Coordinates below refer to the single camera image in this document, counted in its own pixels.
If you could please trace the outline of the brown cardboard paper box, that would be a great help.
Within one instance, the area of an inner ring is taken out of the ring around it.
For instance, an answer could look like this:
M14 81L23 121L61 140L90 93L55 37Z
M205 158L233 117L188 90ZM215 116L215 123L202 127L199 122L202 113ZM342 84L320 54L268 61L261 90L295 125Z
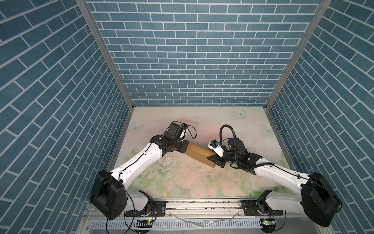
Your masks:
M211 168L214 168L216 166L214 162L207 159L210 156L214 156L214 153L199 146L189 143L185 154L188 157L195 159Z

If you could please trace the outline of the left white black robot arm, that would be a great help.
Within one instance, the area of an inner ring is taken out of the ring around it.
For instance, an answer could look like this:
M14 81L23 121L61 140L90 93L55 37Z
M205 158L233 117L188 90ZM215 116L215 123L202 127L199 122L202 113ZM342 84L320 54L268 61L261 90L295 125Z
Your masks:
M108 219L114 220L126 211L148 215L151 212L153 198L146 192L139 191L131 195L130 184L150 165L165 154L177 151L185 153L189 141L169 140L161 135L151 138L150 143L125 164L111 171L100 171L95 179L90 195L90 202Z

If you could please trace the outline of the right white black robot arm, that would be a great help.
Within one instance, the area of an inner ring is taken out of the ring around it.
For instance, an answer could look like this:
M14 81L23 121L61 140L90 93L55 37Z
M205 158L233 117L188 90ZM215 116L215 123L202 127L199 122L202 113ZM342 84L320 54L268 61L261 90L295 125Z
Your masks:
M208 148L215 154L208 157L220 167L235 163L238 169L254 176L265 177L292 191L281 194L265 190L257 199L256 206L262 215L276 211L291 211L306 215L319 226L330 226L333 217L341 210L342 202L323 175L306 174L270 162L260 155L250 153L237 138L228 140L228 147L213 140Z

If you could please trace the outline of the right green circuit board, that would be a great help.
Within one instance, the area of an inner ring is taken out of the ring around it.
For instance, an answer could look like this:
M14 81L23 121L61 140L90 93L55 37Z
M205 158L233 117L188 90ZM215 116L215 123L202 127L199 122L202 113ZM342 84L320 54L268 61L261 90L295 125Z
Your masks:
M263 226L276 225L276 221L273 219L262 219Z

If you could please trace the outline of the green circuit board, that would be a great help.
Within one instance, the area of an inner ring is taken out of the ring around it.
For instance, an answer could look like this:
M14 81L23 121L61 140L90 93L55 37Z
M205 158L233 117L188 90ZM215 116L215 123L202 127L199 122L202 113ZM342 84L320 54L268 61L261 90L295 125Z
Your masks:
M273 219L262 219L263 226L276 225L276 221Z
M153 226L153 221L151 220L137 220L134 228L135 229L140 229L140 228L152 228Z

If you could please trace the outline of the left green circuit board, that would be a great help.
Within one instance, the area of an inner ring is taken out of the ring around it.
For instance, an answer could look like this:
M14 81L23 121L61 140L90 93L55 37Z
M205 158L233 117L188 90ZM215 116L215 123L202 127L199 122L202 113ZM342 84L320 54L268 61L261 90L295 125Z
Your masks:
M134 228L135 229L140 229L140 228L152 228L153 226L153 221L151 220L137 220Z

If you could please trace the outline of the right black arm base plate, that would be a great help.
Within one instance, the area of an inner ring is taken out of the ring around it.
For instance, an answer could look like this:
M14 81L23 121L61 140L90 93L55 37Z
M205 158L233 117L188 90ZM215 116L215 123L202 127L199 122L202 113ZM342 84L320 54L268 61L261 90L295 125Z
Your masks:
M284 215L282 210L272 210L267 204L257 200L242 200L240 201L240 206L242 207L245 216Z

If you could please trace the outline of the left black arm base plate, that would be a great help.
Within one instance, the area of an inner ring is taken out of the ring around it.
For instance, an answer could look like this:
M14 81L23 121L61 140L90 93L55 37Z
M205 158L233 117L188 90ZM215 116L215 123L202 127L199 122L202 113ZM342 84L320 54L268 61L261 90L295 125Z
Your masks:
M151 217L151 216L165 216L166 211L165 200L153 200L148 202L143 209L136 208L135 210L127 210L125 212L126 217Z

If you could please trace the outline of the aluminium front rail frame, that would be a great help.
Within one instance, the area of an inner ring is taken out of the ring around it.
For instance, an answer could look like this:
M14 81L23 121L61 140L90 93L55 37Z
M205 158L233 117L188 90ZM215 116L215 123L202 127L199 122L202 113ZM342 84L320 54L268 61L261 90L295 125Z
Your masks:
M307 216L290 211L283 211L284 215L255 215L245 216L240 201L244 199L155 199L165 200L165 216L126 217L121 214L116 219L108 221L107 218L93 205L89 205L82 221L79 224L78 234L331 234L331 227L321 227L312 222ZM200 229L179 231L146 231L134 230L135 220L151 220L156 222L162 219L239 219L258 218L273 219L276 225L263 226L262 229Z

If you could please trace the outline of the left aluminium corner post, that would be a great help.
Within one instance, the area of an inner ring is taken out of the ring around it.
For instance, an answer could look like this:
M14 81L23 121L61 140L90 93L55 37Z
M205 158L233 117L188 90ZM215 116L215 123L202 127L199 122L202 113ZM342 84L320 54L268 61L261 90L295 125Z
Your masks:
M105 44L105 41L100 33L100 30L95 22L95 19L94 19L94 16L89 8L89 5L88 5L88 2L87 1L84 1L84 0L76 0L76 3L92 33L92 36L96 42L96 44L98 45L103 57L104 57L104 60L105 62L107 63L108 65L108 68L110 69L111 71L111 74L113 75L114 77L114 80L116 82L116 84L118 85L120 91L121 91L121 94L127 104L127 106L129 107L130 111L133 111L134 109L134 106L131 102L131 99L124 87L124 84L122 82L122 79L120 77L120 74L116 68L116 65L111 57L111 54Z

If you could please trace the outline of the aluminium corner post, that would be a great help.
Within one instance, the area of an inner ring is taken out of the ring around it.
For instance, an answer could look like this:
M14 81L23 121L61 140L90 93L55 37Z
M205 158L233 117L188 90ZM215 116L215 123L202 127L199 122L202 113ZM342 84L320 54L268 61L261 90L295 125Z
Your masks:
M308 24L308 26L305 29L305 32L300 39L294 53L292 54L288 64L285 66L285 69L280 76L277 84L274 87L274 90L266 102L265 111L267 113L270 112L271 107L273 106L276 97L280 93L282 87L288 80L289 75L291 74L292 69L295 67L298 59L300 58L301 54L303 53L304 49L306 48L308 42L310 41L313 33L315 32L319 22L321 21L322 17L324 16L325 12L327 11L328 7L330 6L332 0L322 0L318 7L316 8L316 11Z
M124 87L124 84L122 82L122 79L120 77L120 74L116 68L116 65L111 57L111 54L105 44L105 41L100 33L100 30L95 22L95 19L94 19L94 16L89 8L89 5L88 5L88 2L87 1L84 1L84 0L76 0L76 3L92 33L92 36L96 42L96 44L98 45L103 57L104 57L104 60L105 62L107 63L108 65L108 68L110 69L111 71L111 74L113 75L114 77L114 80L116 82L116 84L118 85L120 91L121 91L121 94L127 104L127 106L129 107L130 111L133 111L134 109L134 106L131 102L131 99Z

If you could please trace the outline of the right aluminium corner post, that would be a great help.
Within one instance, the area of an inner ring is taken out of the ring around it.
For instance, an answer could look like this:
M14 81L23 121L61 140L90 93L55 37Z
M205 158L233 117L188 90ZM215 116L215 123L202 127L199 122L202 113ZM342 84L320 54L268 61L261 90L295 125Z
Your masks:
M328 7L330 6L332 0L322 0L318 7L316 8L316 11L308 24L308 26L305 29L305 32L300 39L294 53L292 54L288 64L285 66L285 69L280 76L277 84L274 87L274 90L266 102L265 111L267 113L270 112L271 107L273 106L276 97L280 93L282 87L288 80L289 75L291 74L292 69L295 67L298 59L300 58L301 54L303 53L304 49L306 48L308 42L310 41L313 33L315 32L319 22L321 21L322 17L324 16L325 12L327 11Z

